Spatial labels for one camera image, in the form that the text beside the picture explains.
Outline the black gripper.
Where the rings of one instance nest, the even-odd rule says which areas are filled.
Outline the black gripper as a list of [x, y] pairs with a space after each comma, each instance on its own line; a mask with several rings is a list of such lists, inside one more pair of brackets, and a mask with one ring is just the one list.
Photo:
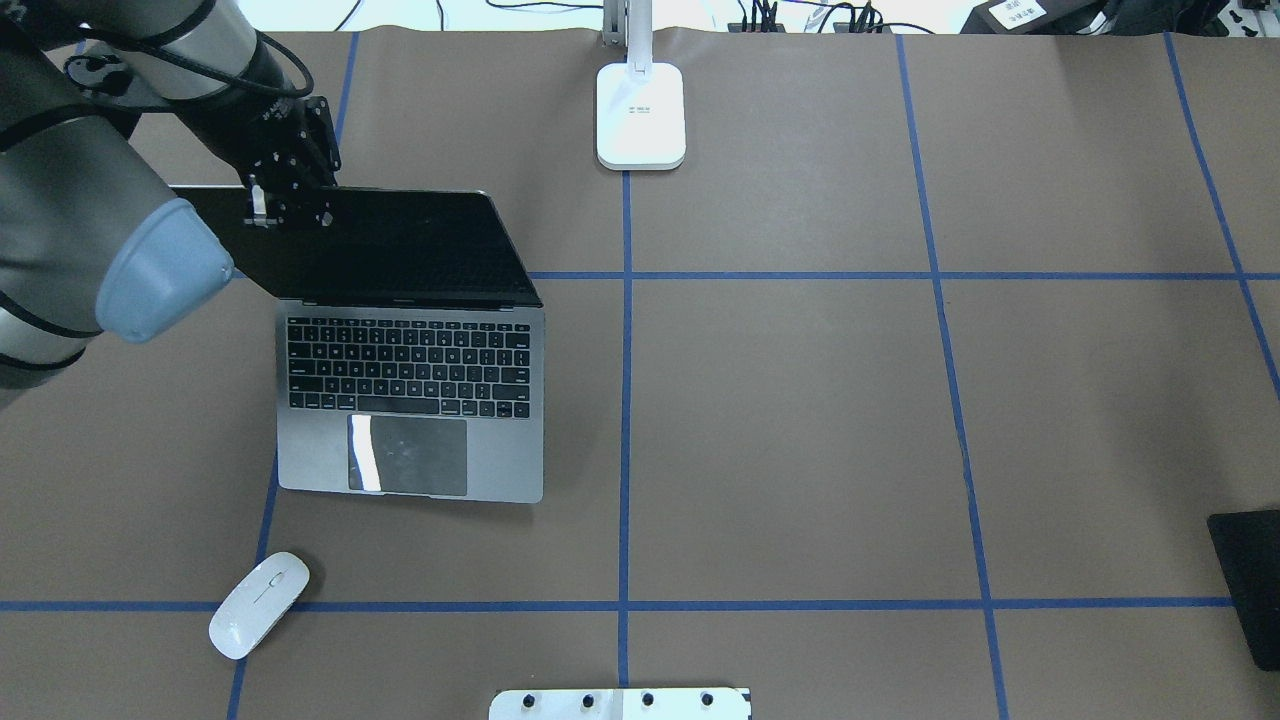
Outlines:
[[340, 169], [330, 102], [324, 96], [275, 102], [251, 124], [238, 174], [248, 192], [244, 223], [298, 229], [333, 223], [330, 190]]

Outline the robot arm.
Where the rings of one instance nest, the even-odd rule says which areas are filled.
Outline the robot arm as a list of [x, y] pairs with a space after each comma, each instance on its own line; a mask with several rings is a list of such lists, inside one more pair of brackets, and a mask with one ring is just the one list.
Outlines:
[[3, 4], [3, 404], [101, 333], [143, 343], [224, 288], [233, 261], [131, 145], [170, 113], [250, 192], [250, 223], [323, 213], [337, 184], [330, 110], [234, 1]]

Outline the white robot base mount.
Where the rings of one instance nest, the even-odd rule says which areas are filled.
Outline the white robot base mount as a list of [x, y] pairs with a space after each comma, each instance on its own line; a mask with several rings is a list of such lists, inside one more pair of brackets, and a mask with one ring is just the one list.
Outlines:
[[751, 719], [750, 691], [649, 687], [502, 691], [489, 719]]

